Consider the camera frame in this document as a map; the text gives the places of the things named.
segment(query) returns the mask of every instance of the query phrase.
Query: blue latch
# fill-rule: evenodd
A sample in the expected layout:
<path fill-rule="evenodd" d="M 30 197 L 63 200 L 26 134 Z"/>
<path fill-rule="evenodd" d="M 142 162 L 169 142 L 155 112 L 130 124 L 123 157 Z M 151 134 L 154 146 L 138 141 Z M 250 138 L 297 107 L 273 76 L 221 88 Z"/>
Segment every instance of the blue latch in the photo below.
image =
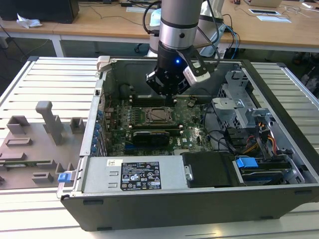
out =
<path fill-rule="evenodd" d="M 258 168 L 258 163 L 255 158 L 242 157 L 236 159 L 236 163 L 239 168 Z"/>
<path fill-rule="evenodd" d="M 70 183 L 71 182 L 71 173 L 60 173 L 58 177 L 59 183 Z"/>

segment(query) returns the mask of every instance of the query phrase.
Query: motherboard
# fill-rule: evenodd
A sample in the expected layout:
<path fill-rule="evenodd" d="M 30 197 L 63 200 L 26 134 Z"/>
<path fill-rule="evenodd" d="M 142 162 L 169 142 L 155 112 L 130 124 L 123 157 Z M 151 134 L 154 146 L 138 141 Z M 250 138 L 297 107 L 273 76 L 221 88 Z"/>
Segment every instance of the motherboard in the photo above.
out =
<path fill-rule="evenodd" d="M 173 107 L 137 107 L 106 99 L 101 125 L 107 156 L 212 151 L 202 124 L 204 105 L 195 98 L 177 98 Z"/>

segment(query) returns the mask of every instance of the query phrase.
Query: power supply label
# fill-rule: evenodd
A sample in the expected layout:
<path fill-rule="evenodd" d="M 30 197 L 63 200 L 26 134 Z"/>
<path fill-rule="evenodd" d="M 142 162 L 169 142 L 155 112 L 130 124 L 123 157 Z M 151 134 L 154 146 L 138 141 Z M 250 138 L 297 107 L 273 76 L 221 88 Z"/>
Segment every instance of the power supply label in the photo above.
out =
<path fill-rule="evenodd" d="M 122 163 L 121 189 L 161 189 L 159 162 Z"/>

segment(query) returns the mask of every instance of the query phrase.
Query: aluminum profile table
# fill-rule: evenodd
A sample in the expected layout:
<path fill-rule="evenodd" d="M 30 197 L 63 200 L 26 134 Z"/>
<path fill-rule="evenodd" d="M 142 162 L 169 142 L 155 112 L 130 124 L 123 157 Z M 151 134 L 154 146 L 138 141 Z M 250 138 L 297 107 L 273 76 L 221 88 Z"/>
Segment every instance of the aluminum profile table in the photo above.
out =
<path fill-rule="evenodd" d="M 319 151 L 318 101 L 287 68 L 272 63 L 253 65 Z M 0 143 L 8 132 L 6 123 L 11 115 L 26 115 L 30 122 L 43 121 L 35 112 L 40 100 L 53 101 L 53 113 L 62 121 L 74 115 L 87 119 L 96 80 L 95 58 L 40 57 L 27 62 L 0 98 Z M 264 106 L 258 94 L 255 96 Z M 0 238 L 319 238 L 319 203 L 304 204 L 278 220 L 89 233 L 64 209 L 56 190 L 0 190 Z"/>

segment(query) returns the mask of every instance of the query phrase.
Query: white cloth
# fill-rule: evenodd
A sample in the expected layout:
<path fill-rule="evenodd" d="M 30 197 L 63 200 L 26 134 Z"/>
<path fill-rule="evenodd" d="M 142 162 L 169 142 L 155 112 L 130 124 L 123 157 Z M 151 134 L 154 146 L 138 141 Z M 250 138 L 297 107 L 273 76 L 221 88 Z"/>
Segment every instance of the white cloth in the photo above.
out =
<path fill-rule="evenodd" d="M 20 16 L 19 14 L 16 14 L 18 16 L 18 19 L 17 19 L 17 23 L 20 25 L 20 26 L 23 26 L 25 28 L 30 28 L 30 27 L 36 27 L 36 26 L 42 26 L 42 24 L 40 23 L 40 20 L 37 20 L 37 19 L 33 19 L 33 20 L 30 20 L 30 19 L 26 19 L 22 16 Z"/>

